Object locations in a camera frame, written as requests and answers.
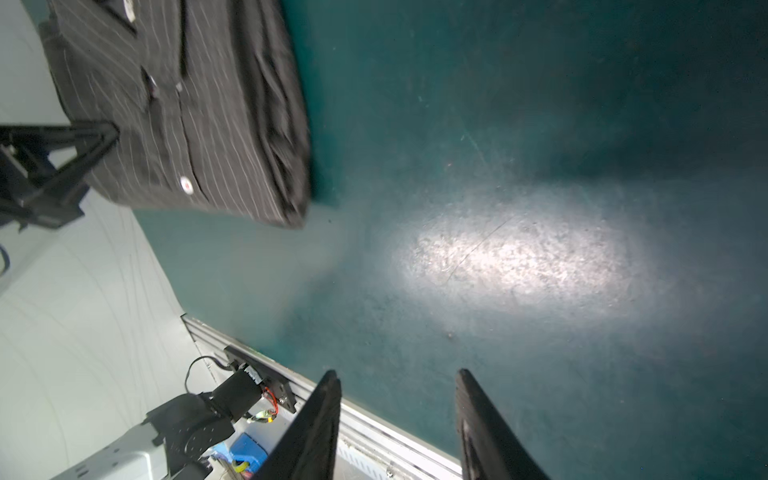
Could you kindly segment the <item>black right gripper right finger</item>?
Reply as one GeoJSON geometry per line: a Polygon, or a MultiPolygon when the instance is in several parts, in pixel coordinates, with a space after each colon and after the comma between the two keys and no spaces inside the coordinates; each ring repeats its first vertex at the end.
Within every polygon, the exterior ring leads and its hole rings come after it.
{"type": "Polygon", "coordinates": [[[464,479],[549,479],[468,369],[457,373],[455,400],[464,479]]]}

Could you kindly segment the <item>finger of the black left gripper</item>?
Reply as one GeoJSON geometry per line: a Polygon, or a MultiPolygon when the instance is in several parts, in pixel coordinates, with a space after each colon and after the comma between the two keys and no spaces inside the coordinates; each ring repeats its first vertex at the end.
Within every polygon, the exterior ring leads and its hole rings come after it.
{"type": "Polygon", "coordinates": [[[57,230],[83,216],[87,175],[119,136],[109,121],[1,126],[1,224],[57,230]]]}

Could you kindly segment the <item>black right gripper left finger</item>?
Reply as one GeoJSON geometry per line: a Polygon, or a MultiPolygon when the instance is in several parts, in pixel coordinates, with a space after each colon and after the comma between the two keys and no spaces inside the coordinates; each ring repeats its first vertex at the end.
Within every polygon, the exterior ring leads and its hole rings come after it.
{"type": "Polygon", "coordinates": [[[253,479],[332,479],[342,389],[327,371],[253,479]]]}

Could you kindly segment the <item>dark grey pinstriped shirt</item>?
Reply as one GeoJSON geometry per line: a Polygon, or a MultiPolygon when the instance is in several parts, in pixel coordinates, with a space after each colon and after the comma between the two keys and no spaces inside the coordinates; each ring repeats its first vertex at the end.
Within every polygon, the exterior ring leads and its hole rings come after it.
{"type": "Polygon", "coordinates": [[[311,142],[278,1],[52,1],[40,37],[72,122],[108,121],[87,176],[133,209],[305,222],[311,142]]]}

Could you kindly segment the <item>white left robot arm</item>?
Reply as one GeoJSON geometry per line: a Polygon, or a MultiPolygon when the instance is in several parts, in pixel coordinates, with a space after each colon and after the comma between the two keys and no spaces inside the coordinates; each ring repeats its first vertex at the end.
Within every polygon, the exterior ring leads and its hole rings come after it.
{"type": "MultiPolygon", "coordinates": [[[[55,267],[22,284],[20,311],[34,324],[25,343],[32,374],[44,373],[53,406],[73,406],[72,429],[89,433],[129,415],[128,390],[174,380],[186,353],[152,326],[157,279],[123,268],[115,236],[128,221],[97,215],[85,176],[110,152],[116,128],[5,125],[1,129],[1,213],[21,226],[59,232],[55,267]]],[[[229,438],[262,390],[245,370],[210,392],[160,391],[162,403],[58,479],[195,479],[207,450],[229,438]]]]}

